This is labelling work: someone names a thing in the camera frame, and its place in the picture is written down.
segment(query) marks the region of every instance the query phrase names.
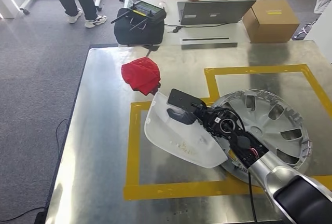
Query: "metal table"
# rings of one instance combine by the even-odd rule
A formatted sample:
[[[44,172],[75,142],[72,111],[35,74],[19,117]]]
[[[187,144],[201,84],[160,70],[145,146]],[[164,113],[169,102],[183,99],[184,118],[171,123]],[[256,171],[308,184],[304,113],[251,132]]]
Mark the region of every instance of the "metal table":
[[[178,159],[145,137],[149,103],[144,102],[152,96],[133,92],[122,80],[121,66],[146,53],[143,47],[89,51],[46,223],[253,220],[247,185],[220,167],[204,169]],[[284,99],[303,117],[313,142],[306,174],[332,188],[332,68],[314,42],[198,50],[161,46],[149,57],[158,65],[160,91],[165,95],[177,88],[213,101],[236,90],[263,89]],[[281,66],[294,64],[309,69]],[[255,194],[254,203],[259,220],[278,219],[265,195]]]

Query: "sneaker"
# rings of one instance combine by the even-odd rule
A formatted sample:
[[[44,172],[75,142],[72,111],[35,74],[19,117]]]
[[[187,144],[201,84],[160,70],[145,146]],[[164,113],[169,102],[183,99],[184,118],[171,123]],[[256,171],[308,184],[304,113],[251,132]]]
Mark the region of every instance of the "sneaker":
[[[85,27],[87,28],[94,28],[96,25],[103,24],[107,21],[106,16],[100,16],[97,15],[95,20],[85,20]]]
[[[71,16],[68,15],[68,22],[69,22],[69,23],[75,23],[83,13],[83,11],[81,9],[78,8],[77,10],[78,10],[77,15],[75,15],[74,17],[71,17]]]

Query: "laptop lid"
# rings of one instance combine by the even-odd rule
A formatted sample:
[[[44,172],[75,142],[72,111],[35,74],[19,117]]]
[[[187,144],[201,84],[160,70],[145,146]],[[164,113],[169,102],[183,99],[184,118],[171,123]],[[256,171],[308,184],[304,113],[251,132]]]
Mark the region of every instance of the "laptop lid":
[[[180,18],[182,25],[222,24],[237,23],[255,2],[256,0],[178,2],[178,7],[181,16],[180,6],[184,3]]]

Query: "white table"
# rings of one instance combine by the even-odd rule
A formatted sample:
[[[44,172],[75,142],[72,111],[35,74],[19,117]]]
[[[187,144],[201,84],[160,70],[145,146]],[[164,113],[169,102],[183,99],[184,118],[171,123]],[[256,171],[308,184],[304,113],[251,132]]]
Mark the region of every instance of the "white table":
[[[168,16],[164,23],[169,25],[180,25],[178,1],[187,0],[143,0],[152,5],[158,6],[160,2],[166,3],[168,6]],[[219,1],[219,0],[201,0],[201,1]],[[128,1],[125,2],[125,8],[127,8]],[[247,30],[242,21],[238,23],[227,24],[219,27],[211,28],[182,28],[177,33],[171,32],[174,27],[165,26],[163,41],[161,45],[180,45],[185,44],[183,39],[196,39],[196,38],[215,38],[226,37],[228,40],[208,40],[195,41],[195,43],[250,43]]]

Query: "carpet floor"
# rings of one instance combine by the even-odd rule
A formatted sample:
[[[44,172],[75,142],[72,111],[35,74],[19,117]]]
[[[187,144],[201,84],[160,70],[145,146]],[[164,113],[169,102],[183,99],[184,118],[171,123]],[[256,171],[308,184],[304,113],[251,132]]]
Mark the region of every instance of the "carpet floor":
[[[288,0],[301,25],[317,18],[316,0]],[[109,21],[122,6],[102,0]],[[55,130],[72,107],[90,45],[115,44],[109,22],[66,23],[58,0],[36,0],[31,14],[0,21],[0,220],[48,204],[57,164]],[[64,122],[58,130],[63,144]],[[13,224],[34,223],[38,211]]]

